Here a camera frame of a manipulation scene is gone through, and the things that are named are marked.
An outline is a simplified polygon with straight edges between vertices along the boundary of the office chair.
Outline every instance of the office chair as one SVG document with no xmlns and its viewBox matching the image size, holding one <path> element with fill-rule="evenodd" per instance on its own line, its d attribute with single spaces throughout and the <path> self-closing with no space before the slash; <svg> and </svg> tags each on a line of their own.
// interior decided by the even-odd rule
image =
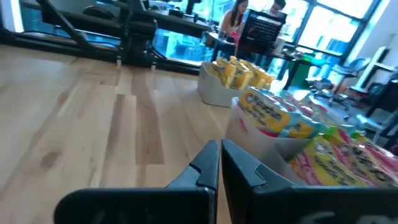
<svg viewBox="0 0 398 224">
<path fill-rule="evenodd" d="M 314 96 L 322 96 L 325 98 L 329 98 L 329 106 L 331 106 L 333 102 L 336 102 L 339 105 L 344 106 L 345 110 L 348 111 L 349 106 L 348 104 L 345 103 L 347 95 L 339 94 L 338 92 L 340 91 L 342 84 L 347 78 L 357 78 L 358 73 L 364 70 L 369 65 L 370 61 L 371 61 L 370 58 L 357 58 L 353 60 L 348 66 L 335 65 L 333 67 L 333 71 L 340 75 L 343 75 L 343 78 L 340 80 L 334 92 L 331 93 L 329 90 L 325 89 L 318 90 L 314 93 Z"/>
</svg>

